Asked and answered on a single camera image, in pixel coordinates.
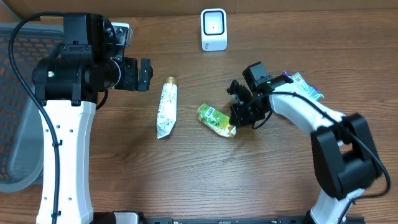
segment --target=white tube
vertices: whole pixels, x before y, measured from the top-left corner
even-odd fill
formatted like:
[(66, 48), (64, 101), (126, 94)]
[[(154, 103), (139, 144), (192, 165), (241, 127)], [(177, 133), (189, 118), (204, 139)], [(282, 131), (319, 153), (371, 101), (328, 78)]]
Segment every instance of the white tube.
[(168, 136), (177, 120), (177, 79), (168, 77), (164, 81), (159, 110), (157, 111), (157, 138)]

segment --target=gray plastic bin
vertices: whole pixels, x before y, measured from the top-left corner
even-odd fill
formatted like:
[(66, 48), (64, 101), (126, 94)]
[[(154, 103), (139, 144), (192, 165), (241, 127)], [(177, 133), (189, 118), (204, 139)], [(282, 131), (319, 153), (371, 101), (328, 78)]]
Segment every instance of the gray plastic bin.
[[(0, 23), (0, 192), (16, 192), (43, 180), (43, 130), (39, 111), (8, 59), (16, 24)], [(62, 26), (27, 24), (14, 44), (19, 71), (33, 89), (32, 71), (63, 40)]]

